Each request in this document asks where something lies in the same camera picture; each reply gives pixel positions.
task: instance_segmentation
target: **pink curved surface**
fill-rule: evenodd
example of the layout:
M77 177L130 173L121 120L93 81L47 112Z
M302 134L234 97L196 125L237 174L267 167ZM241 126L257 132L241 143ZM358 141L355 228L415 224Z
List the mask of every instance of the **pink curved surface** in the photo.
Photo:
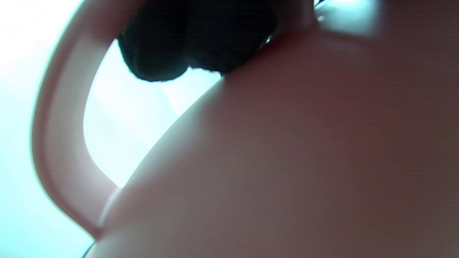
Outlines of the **pink curved surface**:
M72 56L57 60L80 66L55 62L60 73L49 78L72 72L85 84L42 89L34 157L51 198L98 236L91 257L457 257L459 3L360 0L352 12L339 2L318 10L316 29L273 40L183 114L102 231L116 188L85 192L101 173L77 163L88 163L78 128L120 27L100 40L81 29L85 48L62 47Z
M32 150L53 202L93 237L115 184L95 165L83 135L90 86L113 39L145 0L86 0L62 36L41 84Z

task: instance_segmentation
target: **curved handle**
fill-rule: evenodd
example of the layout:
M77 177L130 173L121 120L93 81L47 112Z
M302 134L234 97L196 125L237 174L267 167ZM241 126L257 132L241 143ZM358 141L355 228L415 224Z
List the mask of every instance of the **curved handle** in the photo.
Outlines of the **curved handle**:
M50 60L35 107L32 152L52 201L94 238L117 190L89 155L83 116L97 69L112 41L147 0L86 0Z

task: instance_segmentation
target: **dark fabric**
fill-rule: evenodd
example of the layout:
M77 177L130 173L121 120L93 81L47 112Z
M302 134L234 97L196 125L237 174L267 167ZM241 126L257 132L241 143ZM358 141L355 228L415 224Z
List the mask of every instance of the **dark fabric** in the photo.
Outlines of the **dark fabric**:
M188 66L233 71L275 27L268 0L151 0L131 19L118 43L137 78L168 81Z

